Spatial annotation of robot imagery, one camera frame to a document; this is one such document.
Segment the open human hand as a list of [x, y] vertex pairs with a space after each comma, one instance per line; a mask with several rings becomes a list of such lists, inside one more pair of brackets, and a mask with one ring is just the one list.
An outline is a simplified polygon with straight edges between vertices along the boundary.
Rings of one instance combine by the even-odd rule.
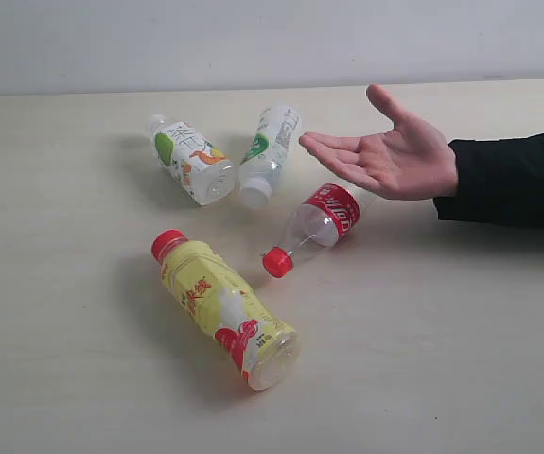
[[456, 157], [431, 123], [401, 106], [382, 87], [366, 89], [371, 105], [393, 128], [362, 137], [306, 132], [300, 145], [336, 176], [386, 200], [451, 197], [459, 177]]

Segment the black sleeved forearm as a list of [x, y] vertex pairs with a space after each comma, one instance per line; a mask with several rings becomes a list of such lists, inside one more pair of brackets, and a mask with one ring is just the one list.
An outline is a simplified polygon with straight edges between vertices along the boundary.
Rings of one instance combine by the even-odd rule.
[[544, 229], [544, 133], [449, 146], [458, 184], [433, 200], [440, 220]]

